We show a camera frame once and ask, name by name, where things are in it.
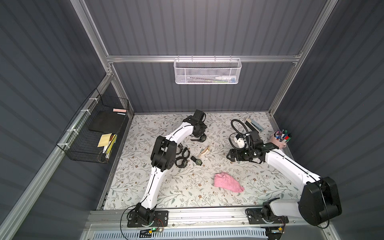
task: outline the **pink cup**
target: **pink cup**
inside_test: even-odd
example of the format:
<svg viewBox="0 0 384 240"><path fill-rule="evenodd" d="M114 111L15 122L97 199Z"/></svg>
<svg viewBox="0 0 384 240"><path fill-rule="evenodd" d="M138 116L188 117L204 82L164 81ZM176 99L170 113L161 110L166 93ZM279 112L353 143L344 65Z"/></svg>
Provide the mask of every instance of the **pink cup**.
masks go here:
<svg viewBox="0 0 384 240"><path fill-rule="evenodd" d="M279 149L282 149L283 147L287 146L285 142L280 142L275 138L275 133L272 133L271 138L268 140L268 142L275 144L277 147L279 147Z"/></svg>

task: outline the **yellow notepad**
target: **yellow notepad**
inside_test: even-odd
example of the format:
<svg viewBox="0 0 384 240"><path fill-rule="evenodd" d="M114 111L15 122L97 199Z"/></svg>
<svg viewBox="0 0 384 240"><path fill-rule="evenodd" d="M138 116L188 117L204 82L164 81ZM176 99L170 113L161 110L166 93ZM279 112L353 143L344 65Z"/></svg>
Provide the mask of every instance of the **yellow notepad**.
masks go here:
<svg viewBox="0 0 384 240"><path fill-rule="evenodd" d="M97 147L108 146L109 139L111 138L111 135L112 135L112 133L101 135L101 138L100 138L100 141L99 141L99 145Z"/></svg>

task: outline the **pink towel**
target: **pink towel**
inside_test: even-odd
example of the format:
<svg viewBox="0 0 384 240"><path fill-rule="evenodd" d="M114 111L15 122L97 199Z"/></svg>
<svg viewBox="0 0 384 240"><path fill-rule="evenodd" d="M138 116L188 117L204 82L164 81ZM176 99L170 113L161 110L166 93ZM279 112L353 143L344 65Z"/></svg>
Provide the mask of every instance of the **pink towel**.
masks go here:
<svg viewBox="0 0 384 240"><path fill-rule="evenodd" d="M215 187L222 187L233 192L243 192L244 188L228 173L222 172L215 174Z"/></svg>

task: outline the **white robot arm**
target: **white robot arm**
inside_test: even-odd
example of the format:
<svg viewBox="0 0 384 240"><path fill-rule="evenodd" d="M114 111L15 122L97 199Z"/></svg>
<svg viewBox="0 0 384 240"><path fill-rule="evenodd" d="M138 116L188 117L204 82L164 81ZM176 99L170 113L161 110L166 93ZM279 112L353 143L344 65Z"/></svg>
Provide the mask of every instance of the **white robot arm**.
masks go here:
<svg viewBox="0 0 384 240"><path fill-rule="evenodd" d="M193 116L185 118L172 133L157 137L151 154L151 176L143 198L134 209L134 222L149 225L153 221L160 186L168 171L175 165L177 145L188 135L204 135L207 126L203 119L205 120L205 113L196 110Z"/></svg>
<svg viewBox="0 0 384 240"><path fill-rule="evenodd" d="M176 148L188 135L200 137L204 135L207 126L203 122L205 113L196 110L193 116L183 120L183 123L166 136L159 136L155 141L151 154L152 170L148 186L140 203L134 209L134 221L149 225L154 218L157 195L169 169L175 164ZM233 122L241 123L246 134L234 128ZM231 161L252 161L259 158L278 169L301 192L300 200L271 199L263 203L263 219L272 223L279 216L302 217L312 225L318 225L330 218L341 214L341 205L336 183L329 177L321 178L294 160L272 143L263 143L256 131L249 132L246 126L237 119L232 120L232 127L238 133L237 139L244 139L244 147L231 149L227 158Z"/></svg>
<svg viewBox="0 0 384 240"><path fill-rule="evenodd" d="M188 122L183 122L175 131L165 136L165 139L175 142L176 145L181 143L184 138L193 133L193 126ZM151 176L149 178L147 189L141 199L141 205L146 209L153 209L156 206L157 195L164 176L167 175L168 169L161 171L157 166L152 166Z"/></svg>
<svg viewBox="0 0 384 240"><path fill-rule="evenodd" d="M233 123L240 123L246 130L243 134L238 131ZM308 171L300 164L289 158L273 143L263 143L256 129L248 122L240 120L231 121L236 131L236 139L243 139L243 143L231 149L227 158L234 161L254 162L258 158L279 170L285 177L292 181L301 193L300 200L271 199L263 203L263 220L274 222L280 216L304 218L311 225L319 225L341 214L341 204L336 183L329 177L321 178L319 175Z"/></svg>

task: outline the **pen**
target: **pen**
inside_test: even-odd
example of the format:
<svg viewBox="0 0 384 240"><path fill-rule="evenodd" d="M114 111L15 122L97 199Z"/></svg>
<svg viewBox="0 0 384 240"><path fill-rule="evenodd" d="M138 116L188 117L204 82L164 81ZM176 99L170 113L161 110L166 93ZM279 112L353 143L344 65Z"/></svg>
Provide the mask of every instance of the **pen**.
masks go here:
<svg viewBox="0 0 384 240"><path fill-rule="evenodd" d="M288 140L288 136L286 136L283 140L282 140L282 142L286 142L287 140Z"/></svg>

